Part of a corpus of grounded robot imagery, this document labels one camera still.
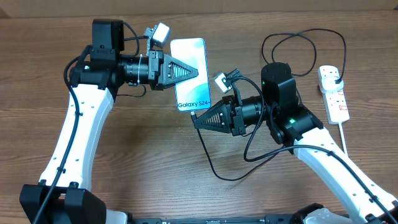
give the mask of white power strip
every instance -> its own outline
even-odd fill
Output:
[[[319,87],[323,90],[323,85],[329,80],[337,80],[340,77],[338,69],[331,65],[324,65],[318,69]],[[347,102],[341,85],[328,86],[328,91],[322,91],[323,103],[325,104],[326,116],[329,124],[338,124],[341,134],[341,142],[344,152],[347,154],[342,123],[349,120]]]

